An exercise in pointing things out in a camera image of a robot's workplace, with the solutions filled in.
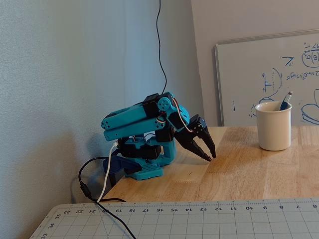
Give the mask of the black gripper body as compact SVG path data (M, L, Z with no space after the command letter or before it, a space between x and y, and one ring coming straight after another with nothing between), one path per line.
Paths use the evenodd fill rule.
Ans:
M180 143L180 145L183 146L183 144L187 141L192 141L195 137L197 137L197 133L195 131L197 123L206 125L205 120L196 114L190 119L189 124L187 125L188 130L184 128L180 132L175 133L175 139Z

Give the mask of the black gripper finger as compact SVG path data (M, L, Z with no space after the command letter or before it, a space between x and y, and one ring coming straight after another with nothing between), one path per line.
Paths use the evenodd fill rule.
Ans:
M212 161L211 157L208 156L194 140L187 141L183 144L183 147L208 162Z
M197 137L201 138L210 150L212 158L216 158L215 144L211 138L208 127L205 124L197 123L195 131L197 133Z

